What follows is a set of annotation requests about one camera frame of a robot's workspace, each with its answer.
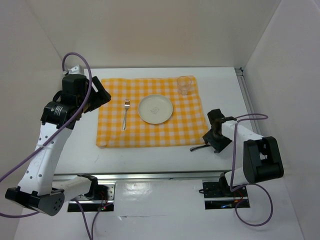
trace fork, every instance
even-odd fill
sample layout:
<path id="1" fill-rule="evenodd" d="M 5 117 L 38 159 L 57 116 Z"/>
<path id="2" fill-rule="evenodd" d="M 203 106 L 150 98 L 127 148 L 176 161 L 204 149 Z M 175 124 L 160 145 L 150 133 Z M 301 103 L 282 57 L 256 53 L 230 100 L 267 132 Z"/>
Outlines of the fork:
<path id="1" fill-rule="evenodd" d="M 122 124 L 122 129 L 125 130 L 126 129 L 126 125 L 127 125 L 127 111 L 130 108 L 130 100 L 126 99 L 124 102 L 124 109 L 125 109 L 125 114 L 124 114 L 124 119 L 123 119 L 123 124 Z"/>

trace plate rim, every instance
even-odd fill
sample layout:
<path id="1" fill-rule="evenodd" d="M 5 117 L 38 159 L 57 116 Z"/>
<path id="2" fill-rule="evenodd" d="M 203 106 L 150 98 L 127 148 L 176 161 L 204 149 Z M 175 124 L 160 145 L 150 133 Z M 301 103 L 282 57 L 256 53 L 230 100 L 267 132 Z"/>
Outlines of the plate rim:
<path id="1" fill-rule="evenodd" d="M 171 113 L 170 113 L 170 116 L 169 116 L 165 121 L 158 122 L 158 123 L 152 123 L 152 122 L 149 122 L 149 121 L 144 120 L 144 119 L 141 117 L 140 112 L 139 112 L 140 103 L 141 103 L 145 98 L 148 98 L 148 97 L 150 97 L 150 96 L 161 96 L 161 97 L 163 97 L 163 98 L 165 98 L 165 99 L 168 99 L 169 102 L 171 103 Z M 164 96 L 164 95 L 162 95 L 162 94 L 150 94 L 150 95 L 148 95 L 148 96 L 145 96 L 144 98 L 142 98 L 142 99 L 140 100 L 140 102 L 139 102 L 139 104 L 138 104 L 138 114 L 139 114 L 139 117 L 140 117 L 143 121 L 145 121 L 146 123 L 148 123 L 148 124 L 153 124 L 153 125 L 163 124 L 164 122 L 168 121 L 169 118 L 171 118 L 173 112 L 174 112 L 174 105 L 172 104 L 172 101 L 171 101 L 168 97 L 166 97 L 166 96 Z"/>

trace white plate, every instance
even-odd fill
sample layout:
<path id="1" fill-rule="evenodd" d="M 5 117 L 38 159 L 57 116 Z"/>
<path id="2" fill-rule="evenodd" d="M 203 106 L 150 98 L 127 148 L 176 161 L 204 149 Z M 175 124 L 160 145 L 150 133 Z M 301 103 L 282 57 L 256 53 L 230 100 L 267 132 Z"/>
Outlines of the white plate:
<path id="1" fill-rule="evenodd" d="M 149 124 L 161 124 L 167 121 L 173 111 L 172 102 L 160 94 L 146 96 L 138 105 L 140 118 Z"/>

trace gingham cloth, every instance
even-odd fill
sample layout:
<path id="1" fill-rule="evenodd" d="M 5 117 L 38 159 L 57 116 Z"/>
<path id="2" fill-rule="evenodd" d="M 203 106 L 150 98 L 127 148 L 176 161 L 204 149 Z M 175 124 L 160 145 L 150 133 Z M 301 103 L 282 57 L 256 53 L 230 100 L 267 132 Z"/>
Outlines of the gingham cloth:
<path id="1" fill-rule="evenodd" d="M 188 95 L 178 93 L 177 78 L 102 79 L 111 101 L 99 109 L 96 145 L 108 148 L 164 147 L 203 144 L 208 131 L 198 94 L 192 79 Z M 161 94 L 171 100 L 173 114 L 161 124 L 149 124 L 138 114 L 138 104 L 146 96 Z M 126 129 L 122 129 L 125 99 L 130 100 Z"/>

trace placemat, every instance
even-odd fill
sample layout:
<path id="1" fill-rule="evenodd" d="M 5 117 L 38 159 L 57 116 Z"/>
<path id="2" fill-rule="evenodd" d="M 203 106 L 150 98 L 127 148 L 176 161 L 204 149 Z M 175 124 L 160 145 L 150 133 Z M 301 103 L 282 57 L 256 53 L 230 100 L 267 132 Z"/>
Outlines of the placemat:
<path id="1" fill-rule="evenodd" d="M 111 101 L 99 108 L 96 145 L 107 148 L 166 147 L 204 144 L 209 130 L 202 111 L 194 76 L 188 95 L 178 93 L 177 77 L 102 79 Z M 172 116 L 164 123 L 149 124 L 138 114 L 139 102 L 151 94 L 161 94 L 173 104 Z M 130 100 L 126 129 L 122 129 L 125 99 Z"/>

